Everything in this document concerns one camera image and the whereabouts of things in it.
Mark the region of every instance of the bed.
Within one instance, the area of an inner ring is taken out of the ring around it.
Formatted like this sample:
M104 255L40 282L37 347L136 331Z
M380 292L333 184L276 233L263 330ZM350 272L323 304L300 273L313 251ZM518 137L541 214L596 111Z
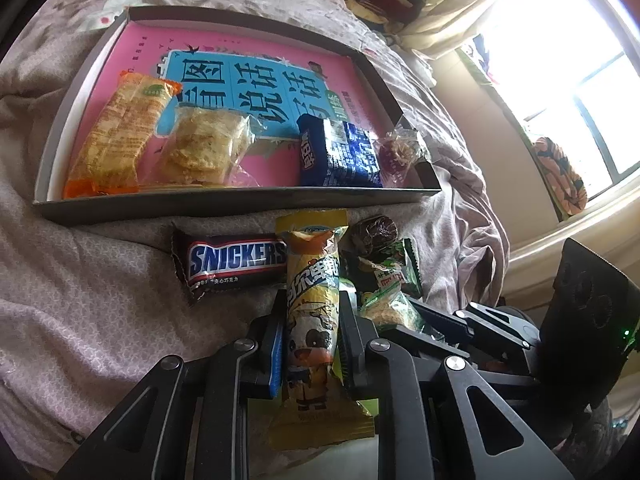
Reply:
M418 247L424 300L452 312L495 304L508 241L484 180L446 110L343 0L48 0L0 65L0 431L25 463L56 471L166 354L210 355L270 309L273 287L189 308L174 275L172 224L191 232L269 232L277 211L64 228L31 207L40 154L65 88L103 26L129 5L208 6L308 28L363 51L430 145L442 192L383 212ZM260 448L264 419L252 425ZM262 450L255 474L308 453Z

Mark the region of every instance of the wall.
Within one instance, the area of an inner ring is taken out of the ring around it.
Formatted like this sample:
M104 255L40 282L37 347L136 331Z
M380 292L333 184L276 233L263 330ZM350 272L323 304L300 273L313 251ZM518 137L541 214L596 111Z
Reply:
M482 169L487 194L512 247L551 231L558 218L522 139L500 107L473 79L458 54L431 62L434 93Z

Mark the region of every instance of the metal screw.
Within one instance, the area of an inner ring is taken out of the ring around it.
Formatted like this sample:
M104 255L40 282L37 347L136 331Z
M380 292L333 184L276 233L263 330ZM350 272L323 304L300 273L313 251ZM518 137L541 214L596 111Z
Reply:
M180 358L175 355L168 355L160 361L160 366L163 370L175 370L180 366Z
M457 355L450 355L444 361L444 364L447 365L448 368L452 370L462 370L465 367L465 360L462 357L458 357Z
M384 352L385 350L389 350L391 345L386 339L372 339L369 347L376 352Z
M254 341L244 337L242 339L236 339L236 341L234 342L234 348L239 352L248 352L249 350L252 350L254 346Z

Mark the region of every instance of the candy wrapper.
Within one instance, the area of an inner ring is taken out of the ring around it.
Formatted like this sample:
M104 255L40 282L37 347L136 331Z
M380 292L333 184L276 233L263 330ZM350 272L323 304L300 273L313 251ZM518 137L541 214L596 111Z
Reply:
M359 256L369 256L398 238L398 228L388 216L365 218L349 227L349 240Z
M282 283L287 269L275 234L191 236L174 228L172 256L191 304L208 292Z
M287 243L287 375L269 428L276 450L307 449L374 435L372 417L332 370L338 332L338 240L344 210L278 218Z
M402 291L412 298L422 297L420 271L410 238L402 238L371 254L368 258L344 252L347 276L358 291L363 305L374 292L401 283Z
M227 186L244 182L239 163L262 125L235 110L179 105L151 180L169 186Z
M403 325L409 330L420 332L424 321L400 289L400 282L381 288L362 305L360 315L372 320L379 331Z
M69 172L64 198L137 192L137 166L160 115L182 85L122 72Z
M300 186L382 187L380 167L366 130L303 114Z
M417 130L396 128L375 139L374 148L385 187L402 187L407 173L421 158L429 158L422 135Z

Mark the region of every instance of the blue chocolate bar wrapper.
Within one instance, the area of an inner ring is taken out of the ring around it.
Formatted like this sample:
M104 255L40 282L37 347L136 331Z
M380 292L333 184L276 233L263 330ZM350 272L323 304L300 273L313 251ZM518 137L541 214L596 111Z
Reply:
M366 130L303 114L300 186L382 187L380 166Z

